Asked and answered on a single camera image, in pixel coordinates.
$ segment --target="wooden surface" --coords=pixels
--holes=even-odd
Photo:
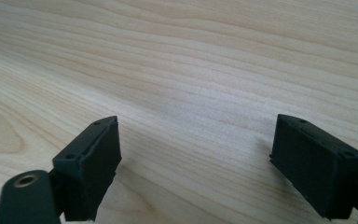
[[[118,115],[97,223],[330,223],[269,163],[279,113],[358,148],[358,1],[0,0],[0,188]]]

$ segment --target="wood grain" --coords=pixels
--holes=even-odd
[[[279,113],[358,148],[358,1],[0,0],[0,188],[118,115],[97,223],[329,223],[269,163]]]

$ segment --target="light wood tabletop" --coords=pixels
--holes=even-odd
[[[0,190],[117,115],[96,223],[330,223],[269,162],[278,114],[358,148],[358,1],[0,0]]]

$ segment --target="wooden table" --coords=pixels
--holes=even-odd
[[[0,188],[118,115],[97,223],[330,223],[269,162],[280,113],[358,148],[358,1],[0,0]]]

